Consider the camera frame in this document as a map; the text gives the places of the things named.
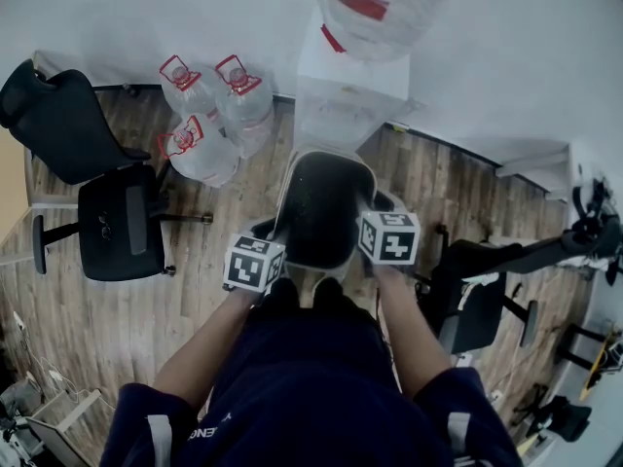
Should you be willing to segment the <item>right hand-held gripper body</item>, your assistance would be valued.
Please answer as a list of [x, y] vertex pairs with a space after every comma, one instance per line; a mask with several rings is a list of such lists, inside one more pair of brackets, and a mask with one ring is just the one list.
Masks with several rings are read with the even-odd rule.
[[413, 265], [421, 235], [418, 216], [393, 194], [359, 197], [357, 246], [372, 265]]

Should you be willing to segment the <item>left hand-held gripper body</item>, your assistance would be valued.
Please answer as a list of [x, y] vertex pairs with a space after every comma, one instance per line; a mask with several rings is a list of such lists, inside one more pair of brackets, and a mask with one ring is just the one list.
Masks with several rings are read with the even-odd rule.
[[273, 239], [275, 218], [248, 224], [232, 233], [224, 259], [223, 288], [265, 293], [279, 278], [285, 259], [285, 245]]

